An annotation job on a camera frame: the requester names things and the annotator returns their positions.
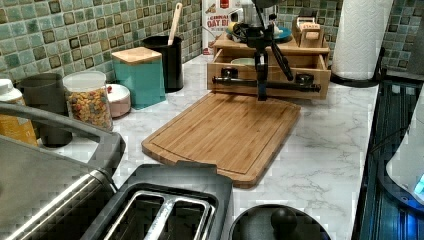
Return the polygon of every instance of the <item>paper towel roll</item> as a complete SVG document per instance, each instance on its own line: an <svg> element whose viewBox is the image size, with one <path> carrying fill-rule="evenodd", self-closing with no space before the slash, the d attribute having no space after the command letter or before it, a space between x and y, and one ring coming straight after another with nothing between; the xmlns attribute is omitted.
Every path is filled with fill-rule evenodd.
<svg viewBox="0 0 424 240"><path fill-rule="evenodd" d="M349 80L374 75L393 0L344 0L331 71Z"/></svg>

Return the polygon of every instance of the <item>wooden lid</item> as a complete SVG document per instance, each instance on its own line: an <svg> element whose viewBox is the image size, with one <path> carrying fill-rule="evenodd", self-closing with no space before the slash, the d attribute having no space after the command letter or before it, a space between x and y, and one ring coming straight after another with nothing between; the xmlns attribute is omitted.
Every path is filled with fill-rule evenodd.
<svg viewBox="0 0 424 240"><path fill-rule="evenodd" d="M162 54L145 47L138 47L120 52L114 52L112 53L112 56L121 60L122 62L125 62L128 65L136 65L160 59Z"/></svg>

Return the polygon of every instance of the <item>wooden spoon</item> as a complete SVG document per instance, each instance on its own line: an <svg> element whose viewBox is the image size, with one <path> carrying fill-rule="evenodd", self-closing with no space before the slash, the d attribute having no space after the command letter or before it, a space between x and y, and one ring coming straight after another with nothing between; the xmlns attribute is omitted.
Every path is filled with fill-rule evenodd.
<svg viewBox="0 0 424 240"><path fill-rule="evenodd" d="M168 46L174 43L174 36L177 30L178 20L180 19L181 10L183 9L182 3L177 3L175 6L174 19L172 20L171 32L169 33Z"/></svg>

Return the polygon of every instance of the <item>yellow container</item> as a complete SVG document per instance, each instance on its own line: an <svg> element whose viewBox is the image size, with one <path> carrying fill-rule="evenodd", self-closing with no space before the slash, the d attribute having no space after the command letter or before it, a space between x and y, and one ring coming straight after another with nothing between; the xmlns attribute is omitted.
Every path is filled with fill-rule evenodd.
<svg viewBox="0 0 424 240"><path fill-rule="evenodd" d="M22 93L13 87L10 79L0 79L0 102L25 105ZM32 123L25 118L0 114L0 134L38 146Z"/></svg>

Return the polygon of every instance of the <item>green tile backsplash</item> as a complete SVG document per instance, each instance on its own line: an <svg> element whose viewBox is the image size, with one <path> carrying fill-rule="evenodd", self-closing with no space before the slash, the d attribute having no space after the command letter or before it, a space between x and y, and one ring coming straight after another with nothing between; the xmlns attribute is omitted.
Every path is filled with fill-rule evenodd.
<svg viewBox="0 0 424 240"><path fill-rule="evenodd" d="M92 69L113 81L111 53L142 46L152 35L168 35L177 2L1 0L0 78L19 81L43 72L65 76ZM190 11L181 16L177 36L183 39L185 62L201 54L201 0L183 4Z"/></svg>
<svg viewBox="0 0 424 240"><path fill-rule="evenodd" d="M2 0L0 77L18 81L43 72L62 76L99 70L114 80L111 53L142 46L152 35L167 35L177 2L184 5L177 35L182 57L201 54L201 0ZM318 11L331 54L342 0L282 0L278 20L291 28L302 7ZM383 64L405 71L423 15L422 0L394 0L384 37Z"/></svg>

